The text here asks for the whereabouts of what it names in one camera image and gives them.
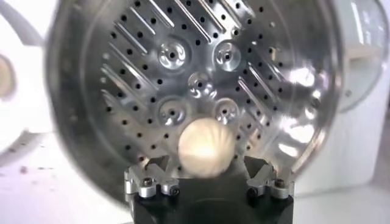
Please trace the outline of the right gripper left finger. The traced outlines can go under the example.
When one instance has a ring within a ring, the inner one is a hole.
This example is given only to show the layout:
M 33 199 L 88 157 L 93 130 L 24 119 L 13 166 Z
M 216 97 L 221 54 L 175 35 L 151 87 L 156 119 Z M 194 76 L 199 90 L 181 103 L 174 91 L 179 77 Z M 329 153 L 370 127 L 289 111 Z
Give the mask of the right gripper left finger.
M 166 169 L 169 156 L 150 159 L 144 166 L 134 165 L 124 171 L 125 198 L 138 195 L 152 198 L 158 193 L 170 197 L 180 194 L 179 180 L 171 177 Z

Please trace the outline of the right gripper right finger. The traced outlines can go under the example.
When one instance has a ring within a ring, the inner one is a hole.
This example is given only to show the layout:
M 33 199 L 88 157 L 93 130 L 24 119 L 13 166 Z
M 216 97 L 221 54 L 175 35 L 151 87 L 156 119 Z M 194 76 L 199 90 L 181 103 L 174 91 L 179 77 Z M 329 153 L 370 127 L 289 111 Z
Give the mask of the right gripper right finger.
M 278 200 L 285 200 L 293 195 L 291 183 L 277 177 L 274 167 L 265 160 L 245 156 L 244 165 L 249 175 L 246 181 L 248 198 L 262 197 L 266 191 Z

